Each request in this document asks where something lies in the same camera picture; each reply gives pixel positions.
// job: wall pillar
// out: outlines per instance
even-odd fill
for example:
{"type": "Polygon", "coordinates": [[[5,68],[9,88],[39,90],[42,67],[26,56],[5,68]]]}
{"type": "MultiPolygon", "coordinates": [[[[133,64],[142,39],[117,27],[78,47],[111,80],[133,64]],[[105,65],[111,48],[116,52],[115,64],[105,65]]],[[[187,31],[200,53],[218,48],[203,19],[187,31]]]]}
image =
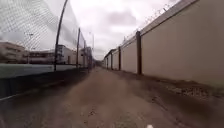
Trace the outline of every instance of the wall pillar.
{"type": "Polygon", "coordinates": [[[108,69],[108,57],[107,57],[107,69],[108,69]]]}
{"type": "Polygon", "coordinates": [[[121,70],[121,47],[118,47],[118,69],[121,70]]]}
{"type": "Polygon", "coordinates": [[[111,56],[111,70],[113,70],[113,54],[112,54],[112,52],[110,53],[110,56],[111,56]]]}
{"type": "Polygon", "coordinates": [[[141,41],[141,32],[136,32],[137,40],[137,73],[142,75],[142,41],[141,41]]]}

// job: wall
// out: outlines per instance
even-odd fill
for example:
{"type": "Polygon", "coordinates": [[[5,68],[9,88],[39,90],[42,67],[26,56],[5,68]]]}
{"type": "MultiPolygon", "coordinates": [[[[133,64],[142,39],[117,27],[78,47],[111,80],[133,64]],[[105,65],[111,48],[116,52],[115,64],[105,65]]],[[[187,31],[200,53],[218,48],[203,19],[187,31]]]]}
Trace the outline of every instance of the wall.
{"type": "Polygon", "coordinates": [[[111,55],[108,55],[108,68],[111,69],[111,55]]]}
{"type": "Polygon", "coordinates": [[[113,52],[113,69],[118,70],[119,69],[119,58],[118,58],[118,50],[113,52]]]}
{"type": "Polygon", "coordinates": [[[62,54],[63,54],[63,58],[62,58],[63,62],[65,62],[66,64],[76,64],[76,54],[77,54],[76,51],[73,51],[64,46],[64,47],[62,47],[62,54]]]}
{"type": "Polygon", "coordinates": [[[102,64],[102,67],[105,68],[105,66],[106,66],[106,60],[103,60],[101,64],[102,64]]]}
{"type": "MultiPolygon", "coordinates": [[[[223,0],[199,0],[143,35],[143,74],[223,85],[223,5],[223,0]]],[[[124,53],[122,68],[129,70],[128,59],[124,53]]]]}
{"type": "Polygon", "coordinates": [[[107,68],[107,59],[106,58],[104,58],[103,67],[107,68]]]}
{"type": "Polygon", "coordinates": [[[85,56],[86,54],[84,53],[84,50],[79,50],[78,52],[78,63],[81,67],[84,67],[87,64],[87,56],[85,56]]]}
{"type": "Polygon", "coordinates": [[[121,48],[121,69],[127,72],[137,73],[137,42],[121,48]]]}
{"type": "Polygon", "coordinates": [[[108,60],[106,59],[106,68],[108,67],[108,60]]]}

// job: building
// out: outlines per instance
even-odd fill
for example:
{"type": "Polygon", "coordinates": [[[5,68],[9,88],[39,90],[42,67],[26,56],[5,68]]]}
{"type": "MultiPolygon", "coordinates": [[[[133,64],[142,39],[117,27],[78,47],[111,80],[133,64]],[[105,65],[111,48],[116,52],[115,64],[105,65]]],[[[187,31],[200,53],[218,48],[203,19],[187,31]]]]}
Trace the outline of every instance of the building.
{"type": "Polygon", "coordinates": [[[58,62],[63,64],[76,64],[76,51],[64,45],[58,45],[58,62]]]}
{"type": "Polygon", "coordinates": [[[88,67],[92,63],[92,49],[91,47],[86,47],[78,52],[78,65],[81,67],[88,67]]]}
{"type": "MultiPolygon", "coordinates": [[[[32,64],[53,64],[55,50],[48,51],[31,51],[29,52],[29,61],[32,64]]],[[[76,64],[76,52],[65,47],[58,45],[58,64],[76,64]]]]}
{"type": "Polygon", "coordinates": [[[30,51],[27,61],[31,64],[53,64],[54,52],[52,51],[30,51]]]}
{"type": "Polygon", "coordinates": [[[22,63],[24,54],[24,47],[0,41],[0,63],[22,63]]]}

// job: dirt road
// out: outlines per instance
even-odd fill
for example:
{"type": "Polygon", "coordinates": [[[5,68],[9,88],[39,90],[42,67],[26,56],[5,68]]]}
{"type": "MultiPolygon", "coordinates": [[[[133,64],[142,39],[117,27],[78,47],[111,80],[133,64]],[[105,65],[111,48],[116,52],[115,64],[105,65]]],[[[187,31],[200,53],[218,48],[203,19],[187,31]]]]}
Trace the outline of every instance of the dirt road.
{"type": "Polygon", "coordinates": [[[101,68],[82,81],[10,99],[1,102],[0,107],[1,128],[224,126],[223,112],[207,102],[159,90],[127,74],[101,68]]]}

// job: cloudy sky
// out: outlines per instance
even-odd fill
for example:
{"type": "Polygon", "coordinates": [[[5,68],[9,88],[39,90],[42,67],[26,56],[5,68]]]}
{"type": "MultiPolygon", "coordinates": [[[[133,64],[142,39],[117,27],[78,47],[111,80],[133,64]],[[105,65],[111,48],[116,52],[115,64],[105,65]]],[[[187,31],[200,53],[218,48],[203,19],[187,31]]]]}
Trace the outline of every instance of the cloudy sky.
{"type": "MultiPolygon", "coordinates": [[[[65,0],[0,0],[0,40],[26,49],[54,49],[59,17],[65,0]]],[[[78,27],[94,57],[120,45],[157,10],[179,0],[69,0],[59,44],[76,49],[78,27]]]]}
{"type": "Polygon", "coordinates": [[[77,21],[91,45],[95,37],[94,57],[102,59],[112,48],[122,43],[165,4],[179,0],[71,0],[77,21]]]}

